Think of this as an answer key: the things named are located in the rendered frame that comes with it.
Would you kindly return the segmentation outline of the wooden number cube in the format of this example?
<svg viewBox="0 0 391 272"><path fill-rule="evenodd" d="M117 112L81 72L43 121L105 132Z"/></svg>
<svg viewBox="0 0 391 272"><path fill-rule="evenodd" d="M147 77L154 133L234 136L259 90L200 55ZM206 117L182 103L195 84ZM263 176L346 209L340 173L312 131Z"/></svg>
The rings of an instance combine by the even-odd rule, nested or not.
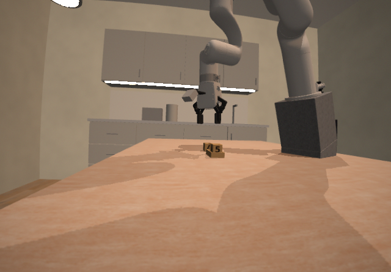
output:
<svg viewBox="0 0 391 272"><path fill-rule="evenodd" d="M211 152L222 152L222 144L211 144Z"/></svg>
<svg viewBox="0 0 391 272"><path fill-rule="evenodd" d="M203 150L206 152L206 149L211 149L211 144L212 143L204 142L203 143Z"/></svg>

